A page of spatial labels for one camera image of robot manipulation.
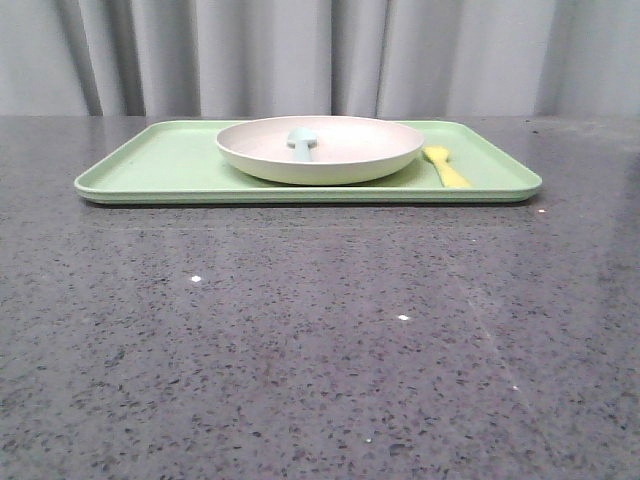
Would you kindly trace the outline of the cream round plate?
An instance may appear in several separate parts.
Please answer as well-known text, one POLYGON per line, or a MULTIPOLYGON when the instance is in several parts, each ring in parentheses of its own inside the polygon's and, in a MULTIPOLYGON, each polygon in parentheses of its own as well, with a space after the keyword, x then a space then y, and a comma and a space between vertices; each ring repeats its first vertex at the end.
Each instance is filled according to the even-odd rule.
POLYGON ((418 130, 393 121, 352 116, 284 116, 250 120, 222 129, 216 143, 236 169, 260 179, 295 185, 345 185, 393 174, 420 156, 418 130), (317 135, 310 162, 297 162, 289 132, 317 135))

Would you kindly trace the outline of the yellow plastic fork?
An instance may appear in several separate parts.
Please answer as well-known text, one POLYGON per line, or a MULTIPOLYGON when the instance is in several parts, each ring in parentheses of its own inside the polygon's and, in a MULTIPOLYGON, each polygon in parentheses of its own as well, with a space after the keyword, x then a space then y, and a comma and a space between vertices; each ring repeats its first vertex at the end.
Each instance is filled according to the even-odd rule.
POLYGON ((449 164, 449 150, 431 145, 422 148, 423 155, 433 165, 441 184, 446 188, 470 188, 471 183, 449 164))

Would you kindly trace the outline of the light blue plastic spoon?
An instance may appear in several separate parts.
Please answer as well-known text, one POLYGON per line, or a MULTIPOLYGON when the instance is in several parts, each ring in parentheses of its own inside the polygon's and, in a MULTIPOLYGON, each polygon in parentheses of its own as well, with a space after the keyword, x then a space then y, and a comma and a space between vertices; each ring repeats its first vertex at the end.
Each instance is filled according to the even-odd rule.
POLYGON ((306 127, 292 129, 287 137, 287 146, 293 150, 297 162, 310 162, 311 149, 317 145, 317 135, 306 127))

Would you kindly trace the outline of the light green plastic tray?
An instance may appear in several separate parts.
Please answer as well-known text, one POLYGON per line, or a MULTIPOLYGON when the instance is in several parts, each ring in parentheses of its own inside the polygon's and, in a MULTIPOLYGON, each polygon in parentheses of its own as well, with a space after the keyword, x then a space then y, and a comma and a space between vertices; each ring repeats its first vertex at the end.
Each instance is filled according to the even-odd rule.
POLYGON ((412 121, 430 145, 448 149, 453 168, 471 185, 446 188, 433 165, 418 156, 399 172, 348 186, 294 186, 247 175, 224 159, 215 136, 227 122, 176 120, 150 125, 79 175, 78 194, 94 203, 317 204, 520 202, 541 178, 469 127, 412 121))

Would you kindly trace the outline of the grey pleated curtain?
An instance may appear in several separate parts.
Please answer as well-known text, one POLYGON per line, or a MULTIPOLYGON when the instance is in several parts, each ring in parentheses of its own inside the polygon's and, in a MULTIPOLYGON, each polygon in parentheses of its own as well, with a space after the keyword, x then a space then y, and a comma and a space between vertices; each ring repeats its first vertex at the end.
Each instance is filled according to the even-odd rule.
POLYGON ((5 115, 635 116, 635 1, 5 1, 5 115))

